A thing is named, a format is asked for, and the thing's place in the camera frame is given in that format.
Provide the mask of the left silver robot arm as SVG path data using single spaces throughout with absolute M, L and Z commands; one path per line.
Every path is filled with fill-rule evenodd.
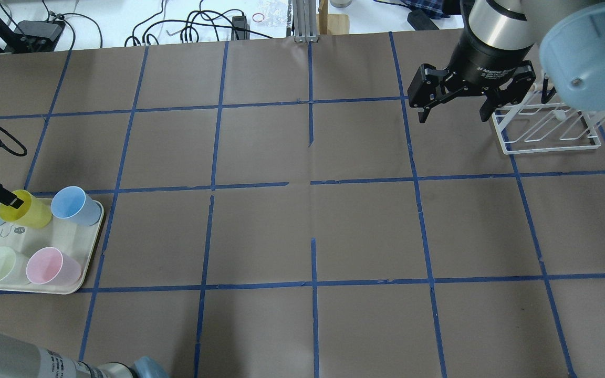
M 82 189 L 81 206 L 55 214 L 53 199 L 0 184 L 0 289 L 72 293 L 87 272 L 104 208 Z M 0 377 L 166 377 L 154 359 L 92 366 L 0 332 Z

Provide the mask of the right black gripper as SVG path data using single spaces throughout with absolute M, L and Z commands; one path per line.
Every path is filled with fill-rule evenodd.
M 481 96 L 486 100 L 478 114 L 487 122 L 495 110 L 519 104 L 536 80 L 533 63 L 526 60 L 531 45 L 520 48 L 491 46 L 465 26 L 446 69 L 422 64 L 408 90 L 408 102 L 425 123 L 435 106 L 455 97 Z

